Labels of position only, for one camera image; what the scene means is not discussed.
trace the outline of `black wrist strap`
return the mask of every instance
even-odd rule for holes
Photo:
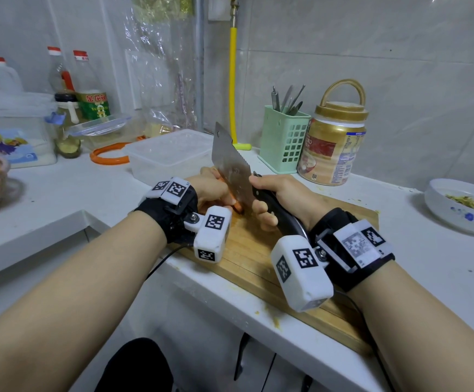
[[[197,212],[197,193],[192,186],[175,206],[161,198],[146,198],[135,210],[153,218],[164,231],[168,243],[193,242],[195,234],[184,228],[185,217]]]
[[[313,247],[320,246],[323,248],[324,246],[324,251],[327,254],[326,258],[329,262],[326,267],[326,273],[334,284],[346,292],[353,289],[353,287],[369,277],[388,261],[395,260],[393,253],[388,252],[387,248],[384,248],[384,250],[378,250],[378,253],[382,253],[380,258],[362,267],[360,265],[361,262],[352,257],[343,243],[339,242],[337,237],[333,235],[334,232],[348,224],[357,222],[358,219],[350,212],[345,212],[341,208],[336,207],[319,220],[310,231],[309,236]],[[369,245],[370,248],[373,247],[375,250],[377,250],[377,245],[384,243],[388,245],[384,238],[367,221],[364,220],[362,223],[366,223],[369,227],[358,232],[357,237],[352,235],[352,242],[357,242],[360,245],[358,247],[359,250],[361,250],[362,242],[359,242],[358,239],[364,240],[364,244],[367,247]]]

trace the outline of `countertop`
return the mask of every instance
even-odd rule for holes
[[[241,154],[252,170],[271,173],[255,150]],[[149,189],[133,178],[129,164],[97,165],[87,155],[14,169],[9,177],[9,192],[0,204],[0,270],[87,226],[107,230]],[[474,329],[474,236],[437,221],[414,189],[357,175],[337,187],[296,178],[315,192],[376,210],[380,231],[393,244],[398,263]],[[218,275],[199,272],[185,257],[171,257],[159,272],[324,385],[384,390],[373,359]],[[273,316],[279,319],[277,327]]]

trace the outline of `orange plastic ring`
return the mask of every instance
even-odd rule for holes
[[[102,154],[103,152],[108,152],[112,150],[121,150],[125,145],[130,144],[130,143],[116,143],[116,144],[110,144],[109,146],[106,147],[101,147],[97,148],[92,151],[90,154],[90,159],[92,162],[100,165],[121,165],[121,164],[127,164],[130,162],[130,158],[125,155],[124,157],[118,157],[118,158],[103,158],[99,157],[99,154]]]

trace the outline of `green plastic basket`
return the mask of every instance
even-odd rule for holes
[[[296,173],[310,118],[300,111],[291,116],[264,106],[260,160],[277,174]]]

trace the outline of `gold handle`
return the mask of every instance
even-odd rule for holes
[[[363,86],[360,84],[359,81],[357,81],[353,78],[347,78],[347,79],[344,79],[344,80],[337,81],[336,83],[332,84],[328,89],[326,89],[326,92],[322,96],[321,107],[324,107],[324,105],[326,104],[326,99],[328,98],[328,95],[335,88],[340,87],[341,85],[344,85],[344,84],[350,84],[352,87],[354,87],[357,90],[358,94],[359,94],[360,104],[361,105],[366,104],[366,93],[364,92]]]

